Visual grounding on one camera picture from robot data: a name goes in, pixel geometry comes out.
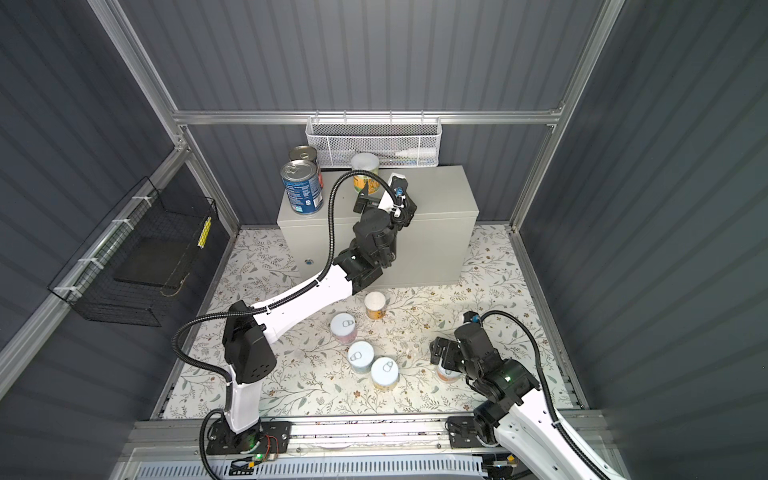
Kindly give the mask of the orange label can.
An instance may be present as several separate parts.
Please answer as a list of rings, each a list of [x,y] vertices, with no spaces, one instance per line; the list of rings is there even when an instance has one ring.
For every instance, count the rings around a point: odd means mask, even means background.
[[[448,370],[444,368],[442,365],[437,365],[436,375],[443,382],[453,383],[460,379],[460,377],[462,376],[462,373],[459,371]]]

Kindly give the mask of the yellow green can plastic lid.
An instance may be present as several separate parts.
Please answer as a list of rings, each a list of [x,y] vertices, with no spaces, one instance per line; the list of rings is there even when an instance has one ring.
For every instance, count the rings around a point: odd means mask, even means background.
[[[365,171],[377,175],[379,158],[373,153],[357,153],[351,158],[350,166],[354,171]],[[374,194],[379,189],[380,183],[368,175],[360,174],[353,176],[353,186],[358,193]]]

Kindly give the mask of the blue label tin can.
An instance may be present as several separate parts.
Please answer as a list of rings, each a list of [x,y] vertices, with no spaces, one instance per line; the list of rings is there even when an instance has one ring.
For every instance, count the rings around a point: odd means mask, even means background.
[[[289,161],[281,168],[280,175],[289,204],[296,213],[314,214],[322,207],[322,187],[313,162]]]

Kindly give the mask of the dark tomato tin can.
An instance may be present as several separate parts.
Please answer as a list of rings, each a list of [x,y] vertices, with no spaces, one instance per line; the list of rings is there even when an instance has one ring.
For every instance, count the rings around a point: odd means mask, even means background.
[[[310,145],[299,145],[289,151],[290,161],[308,161],[317,163],[317,150]]]

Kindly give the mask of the green label can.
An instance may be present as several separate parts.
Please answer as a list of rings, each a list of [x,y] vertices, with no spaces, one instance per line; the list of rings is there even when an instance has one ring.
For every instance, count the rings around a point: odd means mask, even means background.
[[[373,346],[367,341],[356,341],[349,346],[347,360],[356,374],[368,374],[374,362]]]

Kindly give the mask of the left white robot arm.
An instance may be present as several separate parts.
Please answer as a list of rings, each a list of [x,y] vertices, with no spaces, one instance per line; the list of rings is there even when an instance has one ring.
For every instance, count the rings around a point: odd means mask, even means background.
[[[363,211],[353,226],[353,241],[331,260],[326,273],[253,305],[251,313],[230,307],[235,316],[226,321],[222,344],[231,375],[226,381],[224,418],[233,433],[243,433],[260,421],[262,381],[277,364],[272,345],[307,317],[369,287],[395,261],[397,234],[410,224],[417,206],[408,196],[404,177],[392,176],[390,188],[377,206]]]

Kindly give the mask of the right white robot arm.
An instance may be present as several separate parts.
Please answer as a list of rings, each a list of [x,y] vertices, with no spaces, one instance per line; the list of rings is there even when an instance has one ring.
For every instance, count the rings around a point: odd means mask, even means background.
[[[623,477],[551,405],[542,382],[501,356],[480,324],[462,325],[453,340],[433,340],[430,362],[460,373],[485,398],[470,416],[448,417],[452,447],[501,447],[539,479]]]

